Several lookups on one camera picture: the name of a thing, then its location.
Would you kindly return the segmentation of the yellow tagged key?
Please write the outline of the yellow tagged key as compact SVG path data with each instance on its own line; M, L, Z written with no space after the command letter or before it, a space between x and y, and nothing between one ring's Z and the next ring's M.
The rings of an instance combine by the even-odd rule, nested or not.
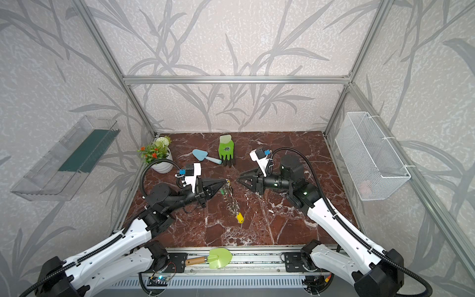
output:
M237 219L239 224L244 223L244 217L243 217L242 213L238 213L237 216L236 216L236 219Z

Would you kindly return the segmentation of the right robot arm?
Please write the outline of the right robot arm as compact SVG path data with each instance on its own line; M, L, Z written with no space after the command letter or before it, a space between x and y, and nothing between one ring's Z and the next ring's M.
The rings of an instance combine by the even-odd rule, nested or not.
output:
M305 178L304 167L310 167L311 163L304 154L291 147L285 151L286 155L280 159L280 171L275 174L273 159L281 149L252 150L249 155L258 167L241 173L237 181L260 195L267 189L285 193L294 208L306 214L343 248L344 253L339 253L320 241L311 241L301 250L302 260L310 271L323 269L335 274L352 285L360 297L399 297L406 276L424 287L420 296L432 296L432 286L404 266L399 252L387 251L372 241L333 206L313 169L310 174L314 181L310 183Z

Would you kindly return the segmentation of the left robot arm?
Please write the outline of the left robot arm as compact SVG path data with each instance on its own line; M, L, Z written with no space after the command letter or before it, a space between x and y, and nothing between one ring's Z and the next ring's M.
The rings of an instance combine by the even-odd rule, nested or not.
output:
M21 295L92 297L134 273L166 268L168 252L153 239L174 223L174 211L193 203L206 207L227 180L201 178L200 164L195 163L192 167L178 168L177 191L166 183L159 183L147 192L145 176L159 163L178 167L177 163L162 158L144 168L139 186L147 206L140 214L99 244L65 260L54 257L44 263L37 282Z

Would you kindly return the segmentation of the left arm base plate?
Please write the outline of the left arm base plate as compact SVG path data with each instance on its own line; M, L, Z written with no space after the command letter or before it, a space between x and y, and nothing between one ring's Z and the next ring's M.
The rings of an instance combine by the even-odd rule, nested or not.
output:
M158 273L184 273L188 254L172 252L159 258L153 270Z

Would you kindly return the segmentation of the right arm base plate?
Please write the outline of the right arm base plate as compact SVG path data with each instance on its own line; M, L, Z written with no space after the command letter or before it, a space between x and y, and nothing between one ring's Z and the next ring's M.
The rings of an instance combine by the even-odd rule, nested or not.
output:
M284 252L281 254L281 260L284 262L285 271L288 273L324 273L329 271L320 268L306 268L300 252Z

